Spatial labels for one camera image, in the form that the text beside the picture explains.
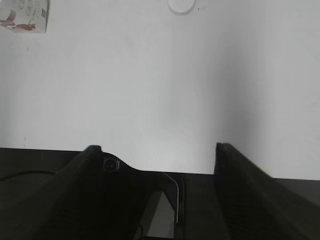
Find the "white background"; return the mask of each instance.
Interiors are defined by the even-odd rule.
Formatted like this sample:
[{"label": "white background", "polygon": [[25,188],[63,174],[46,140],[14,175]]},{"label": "white background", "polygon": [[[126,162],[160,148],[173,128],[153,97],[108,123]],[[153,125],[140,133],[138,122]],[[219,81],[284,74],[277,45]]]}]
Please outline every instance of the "white background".
[{"label": "white background", "polygon": [[52,0],[47,33],[0,33],[0,147],[211,174],[216,142],[320,180],[318,0]]}]

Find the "black surface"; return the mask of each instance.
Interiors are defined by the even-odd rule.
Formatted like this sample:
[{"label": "black surface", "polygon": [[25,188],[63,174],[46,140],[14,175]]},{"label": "black surface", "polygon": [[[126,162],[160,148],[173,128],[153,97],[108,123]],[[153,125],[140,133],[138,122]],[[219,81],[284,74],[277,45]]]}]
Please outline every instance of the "black surface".
[{"label": "black surface", "polygon": [[142,240],[171,240],[172,238],[145,236]]},{"label": "black surface", "polygon": [[73,226],[85,237],[94,224],[96,193],[103,182],[99,153],[99,146],[90,146],[55,175],[28,174],[2,181],[8,192],[6,207],[0,209],[1,239],[68,239]]},{"label": "black surface", "polygon": [[231,239],[320,239],[320,208],[277,183],[230,144],[217,145],[214,185]]},{"label": "black surface", "polygon": [[185,239],[227,240],[229,234],[214,190],[213,175],[185,174]]},{"label": "black surface", "polygon": [[0,178],[33,170],[58,172],[79,153],[79,151],[0,148]]},{"label": "black surface", "polygon": [[320,181],[301,179],[276,179],[278,183],[292,192],[304,197],[320,207]]}]

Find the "black cable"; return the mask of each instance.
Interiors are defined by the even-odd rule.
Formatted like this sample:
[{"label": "black cable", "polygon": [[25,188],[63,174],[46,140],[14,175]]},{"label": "black cable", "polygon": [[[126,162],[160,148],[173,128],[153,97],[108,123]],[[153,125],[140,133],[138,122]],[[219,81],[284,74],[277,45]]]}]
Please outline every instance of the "black cable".
[{"label": "black cable", "polygon": [[47,174],[47,175],[55,175],[56,173],[54,171],[47,171],[47,170],[28,170],[28,171],[20,171],[13,173],[11,175],[0,177],[0,182],[21,176],[21,175],[28,175],[28,174]]}]

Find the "paper box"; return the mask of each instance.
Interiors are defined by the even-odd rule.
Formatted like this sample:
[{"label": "paper box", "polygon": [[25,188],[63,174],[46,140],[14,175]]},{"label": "paper box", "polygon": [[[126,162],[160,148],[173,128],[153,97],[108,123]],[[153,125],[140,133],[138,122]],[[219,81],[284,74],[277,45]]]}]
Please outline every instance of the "paper box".
[{"label": "paper box", "polygon": [[50,0],[0,0],[0,31],[45,33]]}]

